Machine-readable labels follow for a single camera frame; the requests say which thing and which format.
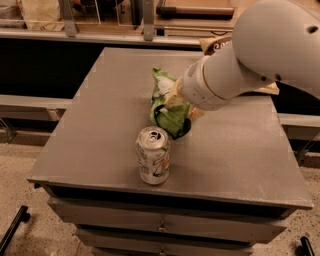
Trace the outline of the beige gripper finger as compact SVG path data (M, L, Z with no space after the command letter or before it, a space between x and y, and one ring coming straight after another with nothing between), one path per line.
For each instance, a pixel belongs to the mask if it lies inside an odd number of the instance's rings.
M185 103L184 95L181 91L182 79L179 78L170 89L169 93L165 96L165 107L172 108L180 106Z
M204 114L205 114L204 110L201 110L195 106L190 106L187 113L187 118L193 121L202 117Z

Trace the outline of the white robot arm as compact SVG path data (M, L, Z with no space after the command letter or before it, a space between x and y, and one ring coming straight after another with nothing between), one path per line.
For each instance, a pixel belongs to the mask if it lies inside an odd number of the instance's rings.
M165 105L216 111L273 82L320 98L320 16L294 0L258 0L248 7L231 40L190 65Z

